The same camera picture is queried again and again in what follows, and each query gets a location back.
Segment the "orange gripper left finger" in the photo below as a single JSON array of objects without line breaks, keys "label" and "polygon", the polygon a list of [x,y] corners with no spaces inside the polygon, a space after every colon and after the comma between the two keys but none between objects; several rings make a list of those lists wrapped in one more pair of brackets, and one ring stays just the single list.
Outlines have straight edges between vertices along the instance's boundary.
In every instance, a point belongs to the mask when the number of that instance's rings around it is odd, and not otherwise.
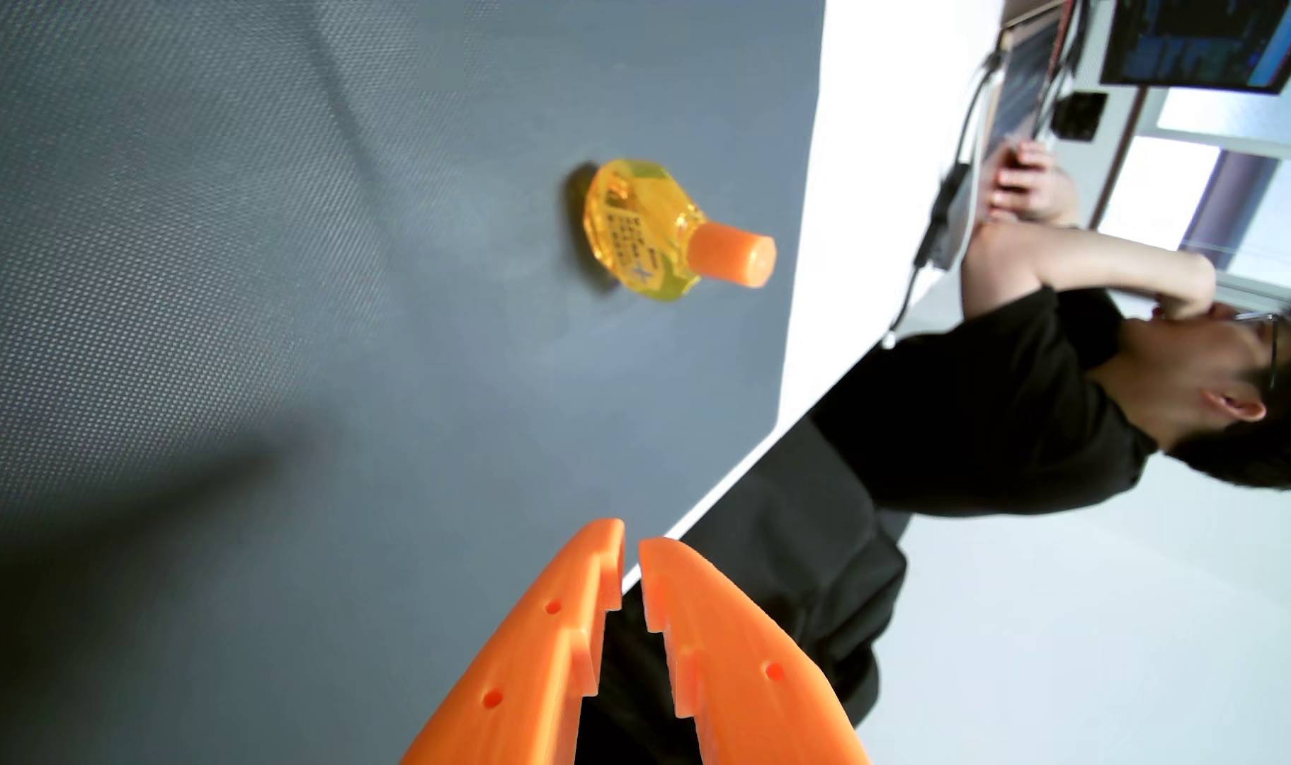
[{"label": "orange gripper left finger", "polygon": [[622,602],[625,524],[589,521],[555,553],[451,688],[402,764],[573,764]]}]

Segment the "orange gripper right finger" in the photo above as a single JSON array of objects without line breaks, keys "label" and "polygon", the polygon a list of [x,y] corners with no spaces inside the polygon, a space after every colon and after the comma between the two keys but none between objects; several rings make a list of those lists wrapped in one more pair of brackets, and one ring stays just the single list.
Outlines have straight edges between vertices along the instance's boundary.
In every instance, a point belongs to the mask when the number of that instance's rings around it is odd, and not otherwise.
[{"label": "orange gripper right finger", "polygon": [[869,764],[817,664],[688,544],[638,548],[649,632],[666,648],[673,711],[704,764]]}]

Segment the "person's hand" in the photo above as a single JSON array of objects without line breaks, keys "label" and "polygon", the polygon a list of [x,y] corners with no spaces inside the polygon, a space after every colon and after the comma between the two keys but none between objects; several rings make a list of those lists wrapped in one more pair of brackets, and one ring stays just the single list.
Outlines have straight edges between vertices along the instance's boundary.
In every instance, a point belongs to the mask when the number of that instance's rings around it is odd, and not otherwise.
[{"label": "person's hand", "polygon": [[1001,151],[984,192],[984,217],[1075,227],[1081,224],[1075,183],[1051,148],[1022,141]]}]

